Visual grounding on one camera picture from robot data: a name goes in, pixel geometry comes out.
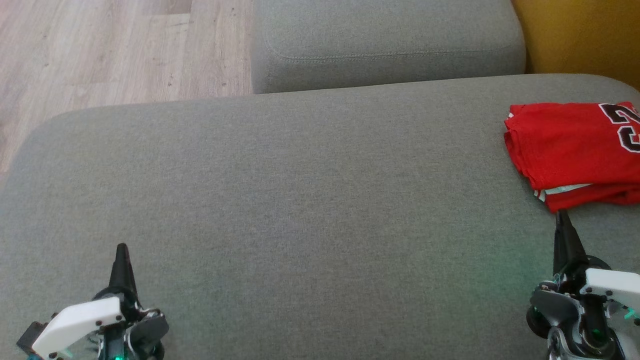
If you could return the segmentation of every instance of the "folded red jersey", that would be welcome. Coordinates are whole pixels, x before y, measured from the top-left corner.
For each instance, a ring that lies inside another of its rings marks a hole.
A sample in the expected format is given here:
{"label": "folded red jersey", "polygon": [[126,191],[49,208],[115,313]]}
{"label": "folded red jersey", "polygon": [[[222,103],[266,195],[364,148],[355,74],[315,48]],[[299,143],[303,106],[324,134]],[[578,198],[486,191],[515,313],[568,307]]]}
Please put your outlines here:
{"label": "folded red jersey", "polygon": [[512,105],[504,123],[511,160],[551,211],[640,202],[640,115],[630,102]]}

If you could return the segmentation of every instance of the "couch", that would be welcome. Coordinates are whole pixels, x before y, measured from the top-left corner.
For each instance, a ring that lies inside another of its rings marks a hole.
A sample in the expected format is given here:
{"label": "couch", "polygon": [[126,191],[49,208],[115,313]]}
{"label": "couch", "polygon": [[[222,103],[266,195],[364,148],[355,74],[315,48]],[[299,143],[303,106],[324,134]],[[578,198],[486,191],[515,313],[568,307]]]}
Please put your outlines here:
{"label": "couch", "polygon": [[[529,74],[59,115],[0,193],[0,348],[20,358],[31,321],[105,287],[126,242],[167,359],[541,359],[525,312],[554,216],[503,121],[516,103],[620,101],[640,93]],[[588,252],[640,272],[640,207],[571,217]]]}

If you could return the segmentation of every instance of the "gray cushion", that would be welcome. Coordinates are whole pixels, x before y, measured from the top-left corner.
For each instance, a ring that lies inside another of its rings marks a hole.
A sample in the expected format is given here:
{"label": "gray cushion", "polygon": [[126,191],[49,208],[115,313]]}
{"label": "gray cushion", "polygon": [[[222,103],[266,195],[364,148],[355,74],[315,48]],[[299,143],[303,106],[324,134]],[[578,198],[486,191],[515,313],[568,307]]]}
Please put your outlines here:
{"label": "gray cushion", "polygon": [[[168,359],[535,359],[554,218],[505,150],[523,102],[640,104],[583,75],[97,108],[20,150],[0,197],[0,348],[106,285],[129,244]],[[640,207],[571,211],[640,271]]]}
{"label": "gray cushion", "polygon": [[521,74],[509,0],[256,0],[254,92]]}

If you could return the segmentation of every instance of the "gray fabric surface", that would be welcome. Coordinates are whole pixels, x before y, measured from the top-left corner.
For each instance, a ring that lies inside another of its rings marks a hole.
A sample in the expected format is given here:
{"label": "gray fabric surface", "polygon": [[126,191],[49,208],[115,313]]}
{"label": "gray fabric surface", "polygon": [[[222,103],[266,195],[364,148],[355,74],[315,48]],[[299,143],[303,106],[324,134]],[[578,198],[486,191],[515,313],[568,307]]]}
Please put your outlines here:
{"label": "gray fabric surface", "polygon": [[[97,108],[20,150],[0,195],[0,348],[106,285],[129,244],[167,359],[541,359],[528,296],[554,218],[504,147],[509,105],[640,104],[526,75]],[[640,272],[640,207],[571,211]]]}
{"label": "gray fabric surface", "polygon": [[509,0],[256,0],[257,94],[521,74]]}

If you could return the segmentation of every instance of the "stitching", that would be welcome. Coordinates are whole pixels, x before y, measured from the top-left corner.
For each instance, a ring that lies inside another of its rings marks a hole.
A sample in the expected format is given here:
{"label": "stitching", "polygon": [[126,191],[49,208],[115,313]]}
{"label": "stitching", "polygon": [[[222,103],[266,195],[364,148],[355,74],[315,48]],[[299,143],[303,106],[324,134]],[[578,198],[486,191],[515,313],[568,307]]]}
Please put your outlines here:
{"label": "stitching", "polygon": [[271,46],[267,37],[264,37],[264,45],[267,50],[279,57],[282,60],[289,62],[305,62],[305,63],[324,63],[324,62],[338,62],[338,61],[356,61],[356,60],[377,60],[387,58],[405,58],[405,57],[418,57],[436,54],[465,54],[465,53],[491,53],[495,51],[503,51],[514,44],[499,47],[497,49],[474,49],[474,50],[459,50],[459,51],[401,51],[396,53],[380,53],[380,54],[350,54],[350,55],[336,55],[336,56],[286,56],[283,55]]}

